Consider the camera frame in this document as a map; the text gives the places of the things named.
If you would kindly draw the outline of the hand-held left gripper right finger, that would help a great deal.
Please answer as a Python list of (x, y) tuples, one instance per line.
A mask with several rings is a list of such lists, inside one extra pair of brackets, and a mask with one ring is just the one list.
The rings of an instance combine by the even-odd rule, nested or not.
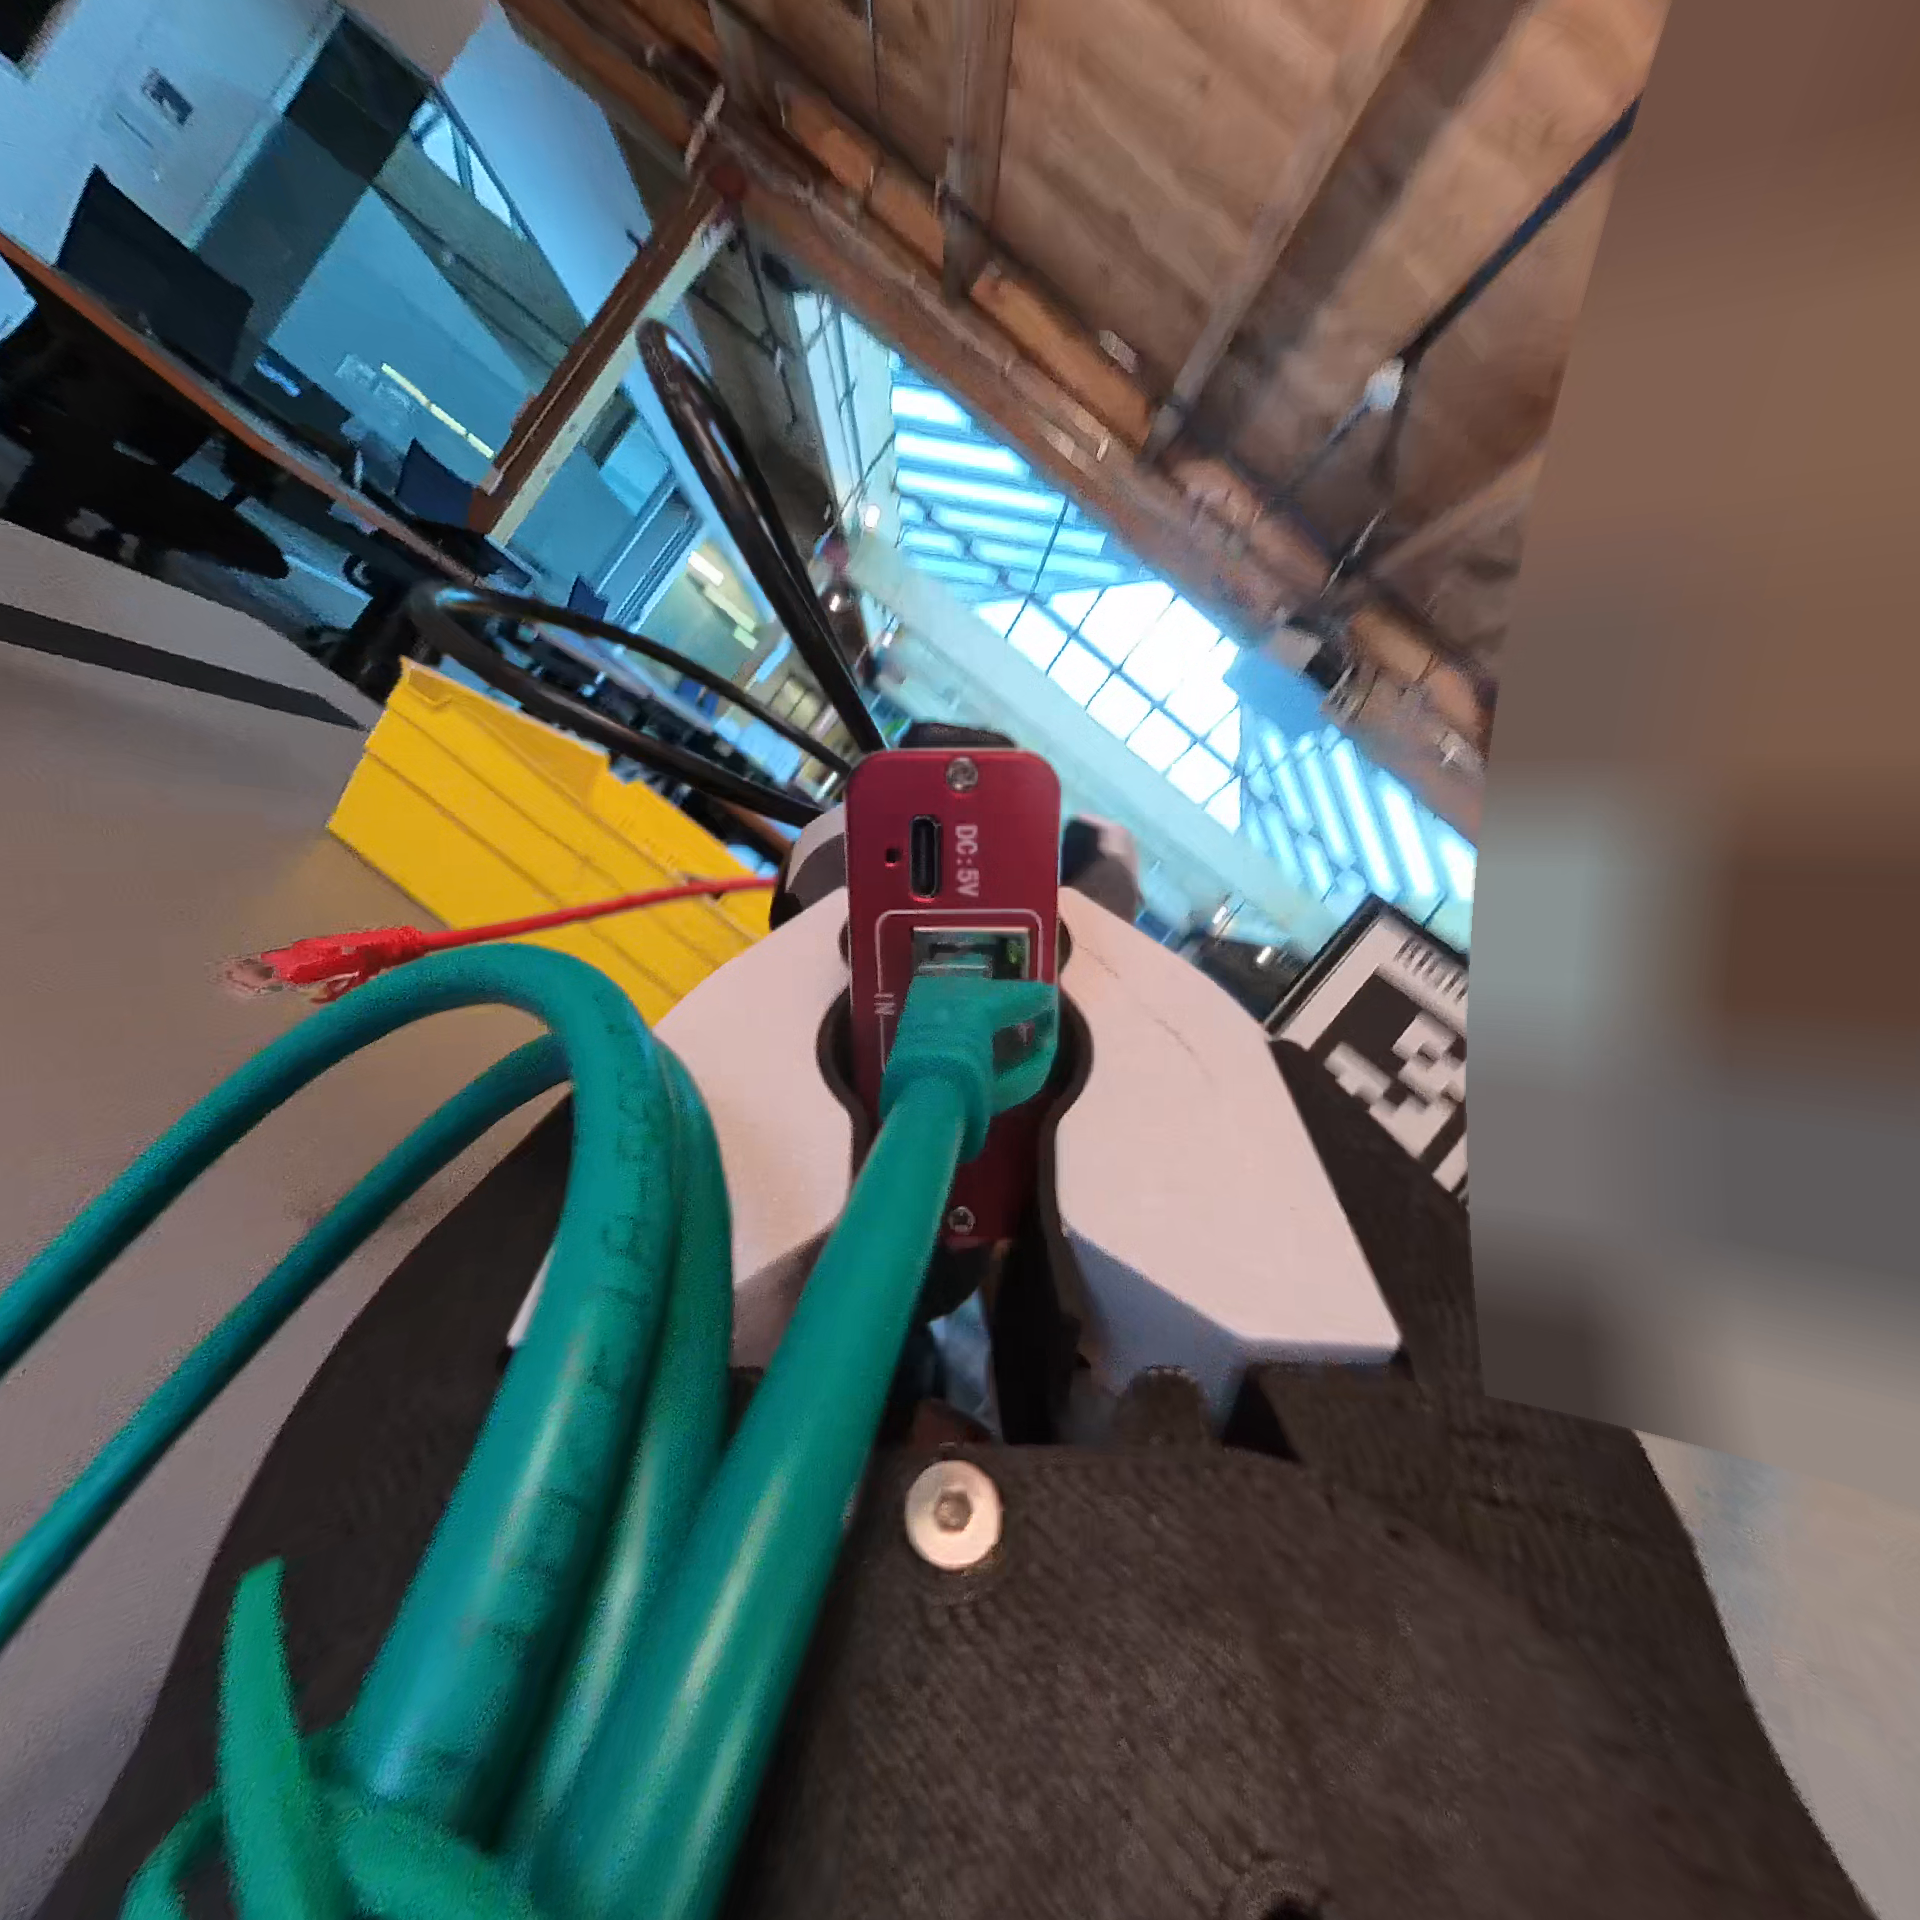
[(1089, 1063), (1053, 1194), (1092, 1377), (1235, 1388), (1261, 1361), (1381, 1367), (1399, 1327), (1259, 1023), (1205, 972), (1083, 898), (1062, 1003)]

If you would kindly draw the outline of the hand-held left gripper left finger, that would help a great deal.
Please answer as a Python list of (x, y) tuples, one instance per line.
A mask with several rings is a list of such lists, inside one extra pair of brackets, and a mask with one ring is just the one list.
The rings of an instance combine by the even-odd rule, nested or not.
[(655, 1028), (721, 1156), (736, 1365), (769, 1363), (851, 1189), (851, 1115), (820, 1063), (848, 985), (845, 923), (844, 903), (813, 903), (707, 973)]

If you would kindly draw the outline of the red ethernet splitter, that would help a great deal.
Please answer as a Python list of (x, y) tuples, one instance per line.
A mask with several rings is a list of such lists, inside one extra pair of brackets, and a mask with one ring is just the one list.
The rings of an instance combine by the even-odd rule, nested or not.
[(1060, 1044), (1062, 785), (1041, 755), (886, 749), (845, 792), (848, 1062), (878, 1129), (945, 1092), (957, 1164), (939, 1249), (1016, 1236)]

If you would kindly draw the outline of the yellow plastic bin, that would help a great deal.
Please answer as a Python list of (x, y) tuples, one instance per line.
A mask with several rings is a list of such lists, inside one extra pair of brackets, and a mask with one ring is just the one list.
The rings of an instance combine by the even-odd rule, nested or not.
[[(701, 877), (748, 877), (730, 848), (603, 747), (406, 659), (327, 822), (448, 928)], [(605, 972), (655, 1023), (765, 938), (767, 890), (681, 899), (524, 934)]]

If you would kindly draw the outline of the grey desk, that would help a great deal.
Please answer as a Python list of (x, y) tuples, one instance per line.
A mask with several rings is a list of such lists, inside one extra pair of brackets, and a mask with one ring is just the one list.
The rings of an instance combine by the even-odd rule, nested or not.
[[(4, 532), (4, 608), (318, 691), (366, 724), (4, 644), (4, 1281), (182, 1111), (307, 1011), (234, 956), (425, 921), (326, 822), (372, 708), (271, 628)], [(4, 1544), (420, 1119), (535, 1036), (457, 1009), (329, 1068), (264, 1122), (4, 1377)], [(271, 1336), (4, 1651), (4, 1915), (34, 1915), (138, 1742), (278, 1428), (377, 1284), (555, 1105), (436, 1173)]]

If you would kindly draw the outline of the black framed marker sign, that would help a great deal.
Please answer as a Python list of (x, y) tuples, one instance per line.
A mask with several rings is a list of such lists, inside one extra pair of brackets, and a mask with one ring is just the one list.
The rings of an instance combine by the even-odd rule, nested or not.
[(1368, 896), (1261, 1028), (1300, 1048), (1457, 1208), (1469, 1204), (1469, 958)]

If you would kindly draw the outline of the black tape strip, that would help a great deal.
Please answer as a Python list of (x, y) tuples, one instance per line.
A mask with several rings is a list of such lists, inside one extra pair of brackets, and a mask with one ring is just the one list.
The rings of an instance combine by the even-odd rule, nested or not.
[(367, 730), (366, 722), (315, 690), (280, 684), (239, 668), (111, 635), (34, 610), (1, 608), (1, 644), (236, 705), (297, 715), (357, 733)]

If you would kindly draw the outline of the person's pale sweater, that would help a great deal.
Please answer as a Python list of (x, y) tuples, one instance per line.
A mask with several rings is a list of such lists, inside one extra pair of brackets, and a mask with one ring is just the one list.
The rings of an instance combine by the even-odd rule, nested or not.
[(1740, 1676), (1838, 1863), (1917, 1914), (1917, 1516), (1851, 1486), (1640, 1437)]

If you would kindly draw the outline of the wooden office table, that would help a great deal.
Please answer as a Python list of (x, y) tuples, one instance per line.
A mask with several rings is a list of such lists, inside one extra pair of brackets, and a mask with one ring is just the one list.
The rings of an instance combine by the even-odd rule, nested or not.
[(379, 505), (369, 493), (345, 483), (329, 468), (283, 435), (271, 420), (244, 398), (207, 382), (157, 339), (126, 321), (106, 299), (62, 274), (13, 236), (1, 236), (7, 269), (20, 278), (35, 304), (50, 304), (83, 333), (121, 360), (138, 366), (147, 383), (156, 383), (205, 420), (207, 430), (274, 466), (303, 492), (329, 501), (357, 530), (377, 534), (408, 550), (430, 571), (462, 587), (479, 587), (485, 579), (457, 557), (425, 539), (410, 521)]

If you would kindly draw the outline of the wooden post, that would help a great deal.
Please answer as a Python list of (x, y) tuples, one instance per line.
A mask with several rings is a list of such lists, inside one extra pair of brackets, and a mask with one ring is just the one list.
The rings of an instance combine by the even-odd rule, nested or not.
[(637, 245), (555, 370), (515, 413), (475, 486), (465, 526), (503, 547), (634, 372), (643, 324), (663, 324), (731, 232), (731, 204), (696, 180)]

